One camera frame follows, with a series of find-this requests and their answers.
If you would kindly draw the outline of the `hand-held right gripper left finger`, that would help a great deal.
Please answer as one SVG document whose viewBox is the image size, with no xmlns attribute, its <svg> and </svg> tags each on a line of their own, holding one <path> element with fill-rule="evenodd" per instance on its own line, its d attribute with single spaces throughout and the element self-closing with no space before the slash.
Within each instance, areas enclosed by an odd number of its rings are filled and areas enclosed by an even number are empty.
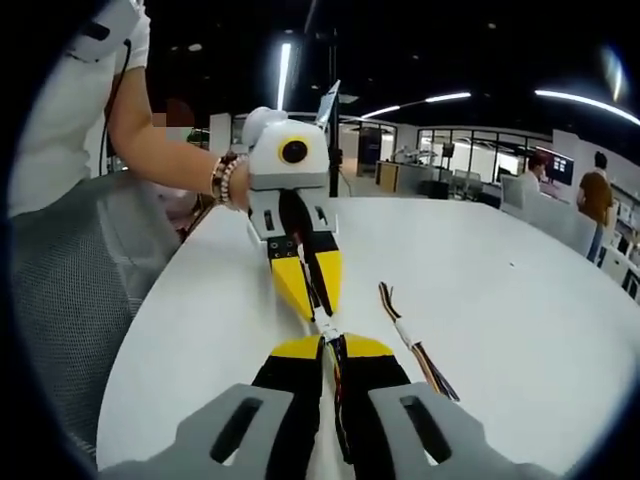
<svg viewBox="0 0 640 480">
<path fill-rule="evenodd" d="M 180 423 L 177 479 L 304 479 L 319 429 L 318 335 L 275 347 L 251 384 L 236 384 Z"/>
</svg>

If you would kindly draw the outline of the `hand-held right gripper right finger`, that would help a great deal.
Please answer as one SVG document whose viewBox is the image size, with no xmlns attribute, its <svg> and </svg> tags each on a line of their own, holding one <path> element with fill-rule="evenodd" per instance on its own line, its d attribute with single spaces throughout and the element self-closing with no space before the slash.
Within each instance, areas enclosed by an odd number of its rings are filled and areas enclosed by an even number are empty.
<svg viewBox="0 0 640 480">
<path fill-rule="evenodd" d="M 385 344 L 333 340 L 335 422 L 357 479 L 486 479 L 481 424 L 426 383 L 412 383 Z"/>
</svg>

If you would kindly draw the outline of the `person's left hand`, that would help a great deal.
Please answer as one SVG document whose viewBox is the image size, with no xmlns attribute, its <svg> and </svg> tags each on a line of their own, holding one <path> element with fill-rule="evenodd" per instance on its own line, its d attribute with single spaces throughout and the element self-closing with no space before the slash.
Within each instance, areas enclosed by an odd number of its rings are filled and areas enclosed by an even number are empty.
<svg viewBox="0 0 640 480">
<path fill-rule="evenodd" d="M 229 204 L 239 211 L 249 210 L 248 191 L 250 187 L 249 166 L 247 161 L 239 161 L 229 180 Z"/>
</svg>

